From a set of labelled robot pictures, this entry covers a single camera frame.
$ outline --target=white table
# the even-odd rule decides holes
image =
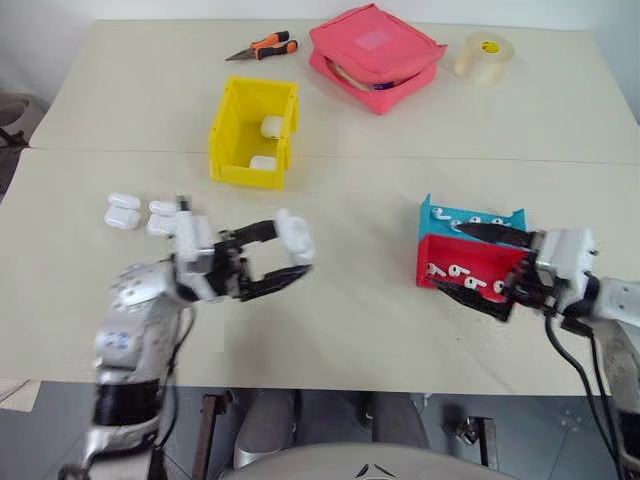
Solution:
[[[101,21],[34,148],[206,152],[228,75],[297,81],[294,155],[637,162],[631,112],[586,32],[416,25],[450,45],[435,82],[379,117],[307,63],[321,21]],[[294,55],[225,62],[248,42],[289,29]],[[466,36],[489,30],[516,57],[490,88],[452,73]]]
[[[110,191],[147,201],[188,193],[216,229],[281,207],[309,221],[318,256],[307,277],[246,304],[199,306],[179,364],[188,385],[582,394],[541,318],[519,309],[500,324],[415,286],[428,192],[462,208],[525,207],[533,225],[592,226],[596,274],[640,271],[640,219],[629,209],[640,199],[637,165],[298,156],[287,185],[213,183],[199,153],[25,151],[0,205],[0,378],[92,381],[111,279],[170,252],[140,229],[103,223]],[[284,258],[277,247],[249,255],[266,269]],[[582,340],[559,336],[589,363]]]

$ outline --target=white wall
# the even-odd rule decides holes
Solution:
[[[327,18],[367,0],[0,0],[0,90],[50,103],[96,18]],[[419,22],[590,29],[640,119],[640,0],[379,0]]]

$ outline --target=yellow plastic bin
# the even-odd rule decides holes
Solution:
[[[212,180],[251,187],[284,188],[291,162],[291,134],[298,128],[298,84],[229,77],[209,135]],[[260,132],[267,115],[284,118],[280,137]],[[249,168],[255,155],[276,158],[275,170]]]

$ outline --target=gray floor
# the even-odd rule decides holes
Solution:
[[[189,479],[200,422],[201,396],[223,389],[181,388],[180,418],[167,448],[172,479]],[[297,443],[368,441],[357,419],[355,394],[304,391]],[[0,480],[55,479],[60,465],[77,461],[91,413],[91,385],[43,384],[34,410],[0,410]],[[492,417],[500,471],[521,480],[614,479],[611,460],[582,397],[432,395],[419,405],[431,447],[479,463],[477,447],[452,438],[447,412]],[[234,409],[216,425],[210,478],[231,458],[242,414]]]

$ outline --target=pliers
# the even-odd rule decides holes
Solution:
[[[295,40],[289,40],[289,32],[287,30],[283,32],[272,33],[268,37],[249,44],[249,48],[240,50],[235,55],[231,55],[226,60],[245,60],[253,58],[256,60],[262,60],[263,58],[270,57],[271,55],[285,55],[287,53],[293,53],[298,49],[298,42]]]

